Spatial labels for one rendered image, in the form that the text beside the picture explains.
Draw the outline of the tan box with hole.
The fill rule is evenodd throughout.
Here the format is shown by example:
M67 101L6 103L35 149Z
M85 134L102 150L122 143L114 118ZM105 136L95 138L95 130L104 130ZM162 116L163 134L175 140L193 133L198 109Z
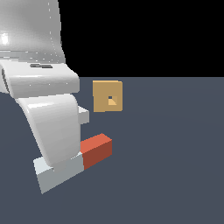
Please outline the tan box with hole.
M118 80L93 81L94 112L123 110L123 83Z

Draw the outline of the red and white peg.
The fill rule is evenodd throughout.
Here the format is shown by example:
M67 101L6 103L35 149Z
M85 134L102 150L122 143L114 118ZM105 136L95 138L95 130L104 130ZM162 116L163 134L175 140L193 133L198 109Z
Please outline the red and white peg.
M43 157L33 160L41 193L46 193L55 186L85 171L112 154L112 139L104 134L90 137L80 142L80 152L66 163L66 168L56 173L46 164Z

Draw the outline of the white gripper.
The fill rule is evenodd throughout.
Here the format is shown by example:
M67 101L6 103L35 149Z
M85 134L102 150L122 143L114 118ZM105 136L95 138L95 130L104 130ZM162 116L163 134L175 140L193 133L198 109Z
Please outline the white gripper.
M78 74L66 64L32 67L7 59L0 60L0 68L5 75L2 86L7 83L4 90L24 111L46 164L56 172L63 170L80 151L79 124L89 122L89 111L78 107L71 95L80 91Z

